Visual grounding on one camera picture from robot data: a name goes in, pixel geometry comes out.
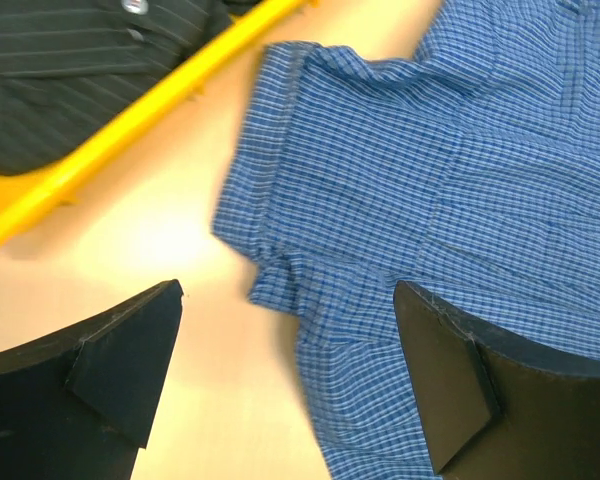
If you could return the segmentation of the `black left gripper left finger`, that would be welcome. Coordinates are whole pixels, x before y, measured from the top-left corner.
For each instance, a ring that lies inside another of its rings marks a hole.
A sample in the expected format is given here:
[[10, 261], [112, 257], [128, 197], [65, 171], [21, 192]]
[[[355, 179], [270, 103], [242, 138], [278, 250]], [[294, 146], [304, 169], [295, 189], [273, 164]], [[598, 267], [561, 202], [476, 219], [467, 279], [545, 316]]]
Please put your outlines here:
[[128, 479], [146, 448], [183, 291], [160, 282], [0, 352], [0, 479]]

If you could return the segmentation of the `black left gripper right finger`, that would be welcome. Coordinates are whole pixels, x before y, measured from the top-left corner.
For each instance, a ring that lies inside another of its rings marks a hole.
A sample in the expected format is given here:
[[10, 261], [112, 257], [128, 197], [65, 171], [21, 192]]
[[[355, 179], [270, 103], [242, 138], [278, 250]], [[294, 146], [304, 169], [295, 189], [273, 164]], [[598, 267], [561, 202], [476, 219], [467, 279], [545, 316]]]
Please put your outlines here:
[[600, 479], [600, 361], [399, 282], [394, 309], [431, 465], [445, 479]]

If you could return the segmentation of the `blue plaid long sleeve shirt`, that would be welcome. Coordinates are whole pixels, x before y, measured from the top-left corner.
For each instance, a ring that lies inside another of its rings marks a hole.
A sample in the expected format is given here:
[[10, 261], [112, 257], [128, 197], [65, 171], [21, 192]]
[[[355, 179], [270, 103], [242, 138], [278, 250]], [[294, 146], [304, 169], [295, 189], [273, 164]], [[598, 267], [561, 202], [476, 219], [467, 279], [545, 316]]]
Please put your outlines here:
[[600, 1], [448, 1], [410, 60], [263, 55], [214, 222], [335, 479], [430, 479], [398, 281], [600, 360]]

